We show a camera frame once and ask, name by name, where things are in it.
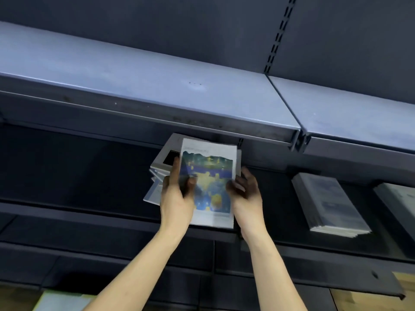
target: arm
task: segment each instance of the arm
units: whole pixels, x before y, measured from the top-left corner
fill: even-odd
[[[237,176],[235,182],[245,192],[232,183],[228,184],[227,191],[236,221],[251,252],[261,311],[307,311],[274,242],[268,235],[257,180],[245,167],[242,168],[242,173],[246,179]]]
[[[159,231],[84,311],[142,310],[192,220],[196,180],[189,179],[188,193],[184,197],[178,180],[179,160],[176,158],[170,177],[165,177],[163,181]]]

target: pile of magazines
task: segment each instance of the pile of magazines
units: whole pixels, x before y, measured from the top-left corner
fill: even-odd
[[[191,224],[233,228],[234,216],[226,183],[240,175],[241,150],[234,145],[172,134],[150,166],[154,183],[144,201],[160,205],[163,179],[170,174],[175,157],[180,158],[182,188],[189,177],[197,178]]]
[[[374,191],[415,240],[415,188],[382,183]]]
[[[292,183],[311,231],[349,238],[371,232],[335,178],[301,172]]]

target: black square on book cover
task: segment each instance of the black square on book cover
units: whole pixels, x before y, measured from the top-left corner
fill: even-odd
[[[169,151],[169,153],[167,154],[163,164],[173,166],[173,162],[174,162],[175,157],[180,157],[180,153],[177,152],[177,151]]]

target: painting on book cover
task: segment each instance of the painting on book cover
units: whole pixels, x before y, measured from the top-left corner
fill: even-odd
[[[197,177],[195,208],[229,214],[231,203],[226,183],[232,179],[233,161],[220,156],[204,156],[184,151],[180,164],[180,177]]]

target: forearm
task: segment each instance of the forearm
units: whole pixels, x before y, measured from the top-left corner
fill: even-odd
[[[253,238],[249,249],[261,311],[306,311],[271,237]]]
[[[158,232],[84,311],[140,311],[181,238]]]

